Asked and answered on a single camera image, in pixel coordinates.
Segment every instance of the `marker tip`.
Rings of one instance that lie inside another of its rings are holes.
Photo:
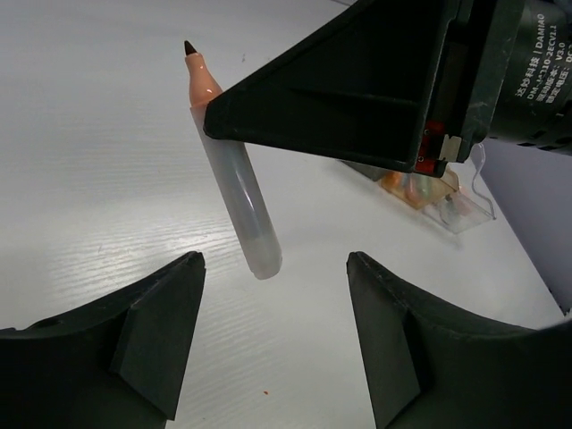
[[[195,54],[196,52],[197,49],[195,49],[188,40],[185,40],[185,55]]]

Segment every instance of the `white cable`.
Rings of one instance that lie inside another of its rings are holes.
[[[478,147],[479,151],[481,152],[481,163],[476,167],[476,172],[475,176],[473,176],[473,182],[471,183],[471,188],[475,193],[475,195],[477,195],[478,197],[480,197],[482,200],[486,201],[489,204],[489,215],[491,215],[492,219],[494,220],[497,218],[497,215],[494,212],[494,204],[492,203],[490,198],[488,198],[487,196],[476,190],[476,178],[479,177],[479,174],[481,174],[481,171],[483,170],[484,163],[486,162],[486,153],[484,152],[483,143],[478,143],[475,145],[475,147]]]

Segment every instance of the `orange object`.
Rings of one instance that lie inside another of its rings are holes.
[[[203,55],[196,52],[185,57],[185,64],[189,69],[189,100],[191,107],[207,105],[215,97],[221,95],[223,90],[216,83],[215,78],[206,68]]]
[[[397,188],[401,184],[402,178],[402,172],[388,172],[385,177],[383,177],[383,181],[385,182],[386,186]]]
[[[458,190],[458,177],[450,168],[445,170],[445,174],[440,179],[434,177],[421,177],[418,174],[403,174],[400,176],[400,183],[398,186],[392,186],[396,180],[396,176],[387,174],[379,181],[382,188],[389,193],[406,202],[416,210],[419,210],[427,205],[430,205],[447,195]],[[423,184],[427,188],[426,195],[420,192],[420,181],[425,181]]]

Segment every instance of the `marker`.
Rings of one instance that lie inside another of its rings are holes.
[[[206,106],[223,90],[206,68],[203,55],[188,41],[185,41],[185,55],[190,76],[190,111],[198,135],[248,267],[258,280],[269,279],[282,267],[282,250],[247,149],[238,141],[210,139],[203,131]]]

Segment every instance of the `plastic tube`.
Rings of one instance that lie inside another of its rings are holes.
[[[244,143],[210,139],[203,131],[206,105],[190,109],[216,183],[250,271],[258,280],[275,276],[282,250]]]

